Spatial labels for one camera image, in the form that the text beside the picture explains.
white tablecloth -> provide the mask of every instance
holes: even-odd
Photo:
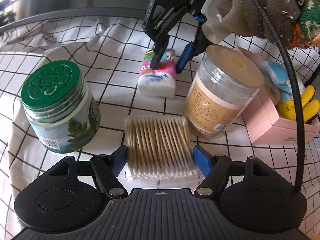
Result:
[[[50,61],[76,62],[85,76],[101,111],[100,128],[94,139],[74,152],[77,160],[89,160],[96,154],[111,154],[124,141],[123,118],[128,114],[182,114],[188,89],[202,55],[194,57],[177,76],[175,99],[145,98],[137,92],[136,83],[143,56],[153,42],[142,31],[141,20],[112,17],[77,17],[32,23],[3,34],[0,40],[0,239],[8,240],[20,230],[14,212],[17,194],[44,171],[66,155],[46,150],[25,117],[20,101],[20,88],[28,75]],[[181,55],[188,41],[193,41],[197,22],[185,15],[170,31],[169,47]],[[280,61],[279,50],[266,40],[256,37],[228,36],[222,45],[241,46],[260,53],[269,60]],[[320,63],[311,49],[289,51],[297,75],[310,78]],[[254,145],[250,143],[242,117],[239,117],[218,139],[193,136],[212,154],[225,154],[236,161],[256,156],[290,182],[296,172],[296,150],[292,146]],[[300,227],[308,236],[320,231],[320,142],[314,138],[306,144],[306,165],[302,192],[308,210]],[[121,172],[119,180],[128,192],[134,187],[175,188],[194,190],[202,175],[175,181],[127,181]],[[92,184],[92,179],[80,177]],[[234,176],[229,184],[239,182]]]

jar label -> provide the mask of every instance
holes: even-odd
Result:
[[[84,147],[94,137],[100,124],[100,111],[97,102],[88,91],[74,112],[56,125],[30,123],[48,150],[71,153]]]
[[[236,67],[241,68],[241,69],[245,69],[245,65],[242,62],[240,62],[239,60],[236,60],[234,58],[230,58],[230,61]]]
[[[196,74],[187,96],[186,114],[198,132],[213,135],[217,131],[224,131],[243,108],[218,98]]]

green jar lid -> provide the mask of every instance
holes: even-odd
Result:
[[[68,95],[77,85],[79,67],[66,60],[50,62],[34,71],[24,82],[21,100],[29,109],[51,106]]]

barcode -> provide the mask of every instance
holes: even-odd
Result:
[[[45,146],[48,146],[48,147],[50,147],[52,149],[60,150],[60,147],[59,147],[57,141],[49,140],[49,139],[43,138],[43,137],[41,137],[39,135],[38,135],[38,138],[39,138],[40,142],[42,142]]]
[[[226,124],[217,124],[217,125],[212,129],[212,131],[222,131],[222,130],[224,130],[226,127],[227,127]]]

knitted fabric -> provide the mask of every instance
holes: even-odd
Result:
[[[260,12],[252,0],[241,0],[244,14],[252,35],[274,42]],[[320,44],[320,0],[310,0],[299,20],[292,22],[285,13],[289,5],[284,0],[258,0],[264,7],[282,44],[288,49],[295,47],[309,48],[312,41]],[[218,5],[219,13],[224,17],[230,11],[230,2],[223,1]]]
[[[320,0],[310,0],[299,23],[294,23],[292,28],[294,33],[288,48],[309,48],[320,32]]]
[[[283,13],[288,11],[289,5],[284,0],[258,0],[264,7],[265,12],[270,19],[273,27],[280,36],[281,42],[287,46],[292,38],[293,29],[291,19]],[[268,39],[274,42],[269,28],[263,21],[262,15],[256,8],[252,0],[241,0],[244,7],[244,14],[247,20],[249,30],[252,36],[257,36],[261,39]],[[230,1],[225,0],[218,5],[219,13],[222,17],[230,11]]]

